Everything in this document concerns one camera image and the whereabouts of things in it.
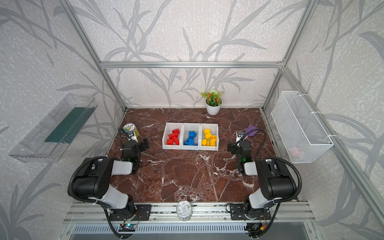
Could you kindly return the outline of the narrow red lego brick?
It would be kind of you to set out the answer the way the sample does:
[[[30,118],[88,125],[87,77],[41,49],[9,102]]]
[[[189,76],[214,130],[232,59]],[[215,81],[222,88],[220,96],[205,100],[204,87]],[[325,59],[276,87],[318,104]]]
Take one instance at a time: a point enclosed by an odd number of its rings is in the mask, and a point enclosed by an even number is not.
[[[177,139],[179,137],[178,134],[170,134],[169,139]]]

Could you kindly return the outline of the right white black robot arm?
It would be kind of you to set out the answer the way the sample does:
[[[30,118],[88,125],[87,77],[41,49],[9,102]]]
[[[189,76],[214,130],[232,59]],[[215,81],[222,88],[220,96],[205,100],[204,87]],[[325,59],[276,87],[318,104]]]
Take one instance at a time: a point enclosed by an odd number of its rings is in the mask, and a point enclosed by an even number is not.
[[[229,142],[228,151],[238,157],[240,173],[256,176],[259,180],[260,188],[250,194],[244,203],[247,215],[291,201],[299,195],[303,186],[302,177],[290,162],[278,157],[252,158],[249,141]]]

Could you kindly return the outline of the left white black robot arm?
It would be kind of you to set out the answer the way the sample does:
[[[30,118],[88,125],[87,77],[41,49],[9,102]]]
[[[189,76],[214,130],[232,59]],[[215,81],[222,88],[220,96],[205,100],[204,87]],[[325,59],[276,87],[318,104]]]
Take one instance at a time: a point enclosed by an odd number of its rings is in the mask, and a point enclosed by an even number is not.
[[[112,176],[136,174],[141,165],[141,152],[149,148],[147,139],[141,143],[129,140],[123,145],[123,158],[105,156],[86,158],[70,178],[68,194],[75,200],[98,204],[104,209],[135,213],[133,197],[110,184]]]

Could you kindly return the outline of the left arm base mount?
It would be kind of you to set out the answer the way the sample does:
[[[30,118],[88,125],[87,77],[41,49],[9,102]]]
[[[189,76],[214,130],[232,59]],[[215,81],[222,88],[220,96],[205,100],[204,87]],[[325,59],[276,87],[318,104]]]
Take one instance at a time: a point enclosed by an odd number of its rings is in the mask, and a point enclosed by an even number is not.
[[[109,218],[111,221],[148,221],[151,208],[152,205],[150,204],[136,204],[132,210],[111,210]]]

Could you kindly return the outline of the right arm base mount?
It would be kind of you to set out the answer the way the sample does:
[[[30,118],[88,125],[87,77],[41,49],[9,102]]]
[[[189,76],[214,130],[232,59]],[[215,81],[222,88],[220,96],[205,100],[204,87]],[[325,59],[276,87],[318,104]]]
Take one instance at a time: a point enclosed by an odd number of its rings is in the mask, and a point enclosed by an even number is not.
[[[233,221],[253,221],[253,220],[271,220],[271,212],[269,209],[254,209],[250,204],[234,204],[228,203],[225,206],[226,211],[231,215]]]

